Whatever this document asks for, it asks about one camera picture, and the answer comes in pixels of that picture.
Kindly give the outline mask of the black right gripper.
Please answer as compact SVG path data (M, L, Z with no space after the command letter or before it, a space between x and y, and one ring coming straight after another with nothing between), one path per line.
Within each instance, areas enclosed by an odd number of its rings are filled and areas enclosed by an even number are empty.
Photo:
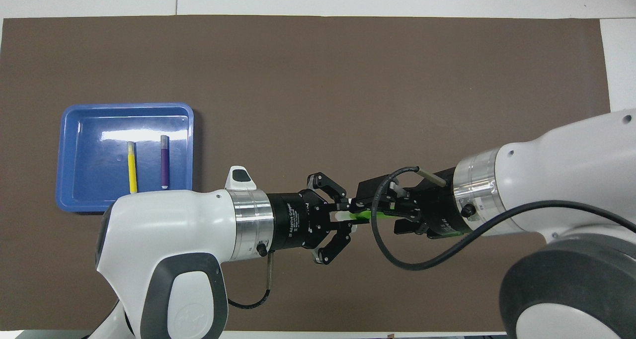
M445 239L448 237L468 234L470 227L464 221L458 210L454 198L455 168L445 169L435 173L447 181L445 187L439 187L428 180L421 180L418 185L407 190L400 186L399 180L393 179L388 188L380 193L377 209L377 227L384 220L393 221L393 232L397 235L416 233L426 227L429 239ZM356 205L350 205L348 221L353 221L352 233L361 226L368 226L373 232L372 201L382 182L388 174L360 182L356 191ZM417 203L420 214L413 207L412 198Z

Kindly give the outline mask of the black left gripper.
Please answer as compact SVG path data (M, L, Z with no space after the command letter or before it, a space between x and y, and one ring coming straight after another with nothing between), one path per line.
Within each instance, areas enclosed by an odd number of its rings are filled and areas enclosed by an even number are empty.
M314 249L314 263L328 265L351 242L354 223L329 223L327 211L348 211L350 201L346 190L322 172L310 174L307 181L308 189L322 190L332 203L327 203L316 192L268 194L273 211L273 236L269 250ZM324 247L316 248L331 231L335 232L331 240Z

